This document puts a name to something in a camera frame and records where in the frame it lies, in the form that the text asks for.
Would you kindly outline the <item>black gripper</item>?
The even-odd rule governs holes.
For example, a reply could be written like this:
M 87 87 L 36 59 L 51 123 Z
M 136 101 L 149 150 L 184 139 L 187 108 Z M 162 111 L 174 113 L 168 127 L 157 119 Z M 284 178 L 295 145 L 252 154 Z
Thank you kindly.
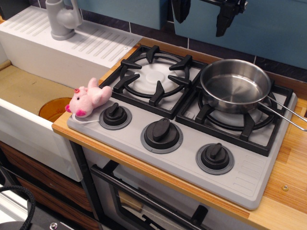
M 216 37 L 224 36 L 235 16 L 244 13 L 248 5 L 246 0 L 203 0 L 203 2 L 220 7 L 216 23 Z M 191 0 L 172 0 L 173 13 L 178 23 L 186 20 L 190 6 Z

